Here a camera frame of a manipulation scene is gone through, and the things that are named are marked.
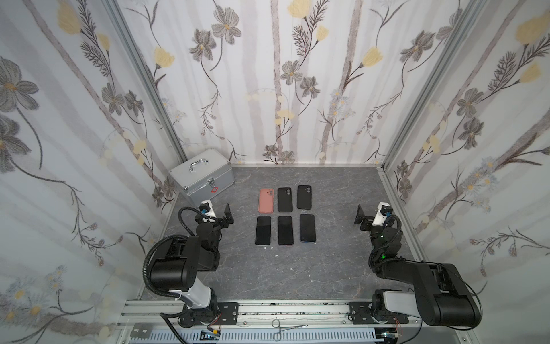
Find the black phone case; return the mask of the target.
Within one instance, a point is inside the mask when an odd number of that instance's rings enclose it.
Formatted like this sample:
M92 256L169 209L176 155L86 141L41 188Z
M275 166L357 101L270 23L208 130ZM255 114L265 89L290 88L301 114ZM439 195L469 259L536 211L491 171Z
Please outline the black phone case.
M277 207L280 213L290 213L293 211L291 188L282 187L277 189Z
M299 185L297 187L296 207L301 210L312 209L312 187L309 185Z

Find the phone with black screen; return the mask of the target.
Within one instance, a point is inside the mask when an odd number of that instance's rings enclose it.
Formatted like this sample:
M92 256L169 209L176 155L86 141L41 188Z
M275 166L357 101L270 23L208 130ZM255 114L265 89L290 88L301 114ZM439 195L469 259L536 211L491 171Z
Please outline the phone with black screen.
M266 246L271 244L272 218L270 216L258 216L256 219L255 245Z

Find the pink phone case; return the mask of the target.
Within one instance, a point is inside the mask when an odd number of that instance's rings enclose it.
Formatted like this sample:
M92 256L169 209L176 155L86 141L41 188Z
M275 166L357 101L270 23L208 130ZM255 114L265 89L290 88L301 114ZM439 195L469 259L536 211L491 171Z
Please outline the pink phone case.
M272 214L274 212L274 190L261 189L259 191L259 206L260 214Z

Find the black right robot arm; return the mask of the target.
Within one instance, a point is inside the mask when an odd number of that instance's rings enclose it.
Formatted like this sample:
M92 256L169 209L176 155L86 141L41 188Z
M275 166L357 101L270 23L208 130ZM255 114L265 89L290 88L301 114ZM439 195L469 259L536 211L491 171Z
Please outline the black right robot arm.
M378 323L403 315L431 326L472 329L482 320L478 296L452 264L415 261L398 255L402 247L402 221L391 205L378 204L368 216L358 206L354 223L369 233L372 245L367 264L380 279L408 284L410 292L376 290L369 313Z

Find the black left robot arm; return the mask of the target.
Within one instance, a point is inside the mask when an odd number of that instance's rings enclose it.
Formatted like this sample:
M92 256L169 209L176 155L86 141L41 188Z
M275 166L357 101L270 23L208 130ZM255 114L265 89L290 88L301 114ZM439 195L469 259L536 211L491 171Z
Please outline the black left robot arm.
M221 253L222 231L234 223L227 204L217 217L210 202L179 209L183 235L167 236L154 244L143 262L142 277L150 292L184 302L183 314L206 323L219 317L216 293L200 281L199 272L215 272Z

